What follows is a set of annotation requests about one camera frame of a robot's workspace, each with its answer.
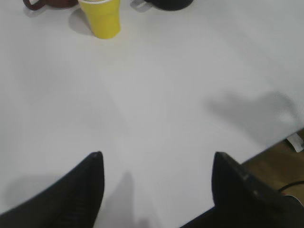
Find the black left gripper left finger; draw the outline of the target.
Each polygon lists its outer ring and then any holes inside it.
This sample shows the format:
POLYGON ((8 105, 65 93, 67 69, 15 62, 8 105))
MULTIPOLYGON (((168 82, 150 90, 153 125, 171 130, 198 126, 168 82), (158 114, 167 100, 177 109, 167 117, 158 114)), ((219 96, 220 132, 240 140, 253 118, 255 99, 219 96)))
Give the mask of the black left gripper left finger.
POLYGON ((92 228, 105 190, 104 158, 93 152, 53 185, 4 212, 2 228, 92 228))

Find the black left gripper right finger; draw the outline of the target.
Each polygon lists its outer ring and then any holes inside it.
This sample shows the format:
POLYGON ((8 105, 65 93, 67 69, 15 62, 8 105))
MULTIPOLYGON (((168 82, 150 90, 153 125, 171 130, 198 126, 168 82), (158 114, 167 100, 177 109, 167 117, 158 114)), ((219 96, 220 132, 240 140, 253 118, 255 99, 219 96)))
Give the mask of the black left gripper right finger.
POLYGON ((214 207, 185 228, 302 228, 304 206, 251 174, 225 152, 216 152, 212 167, 214 207))

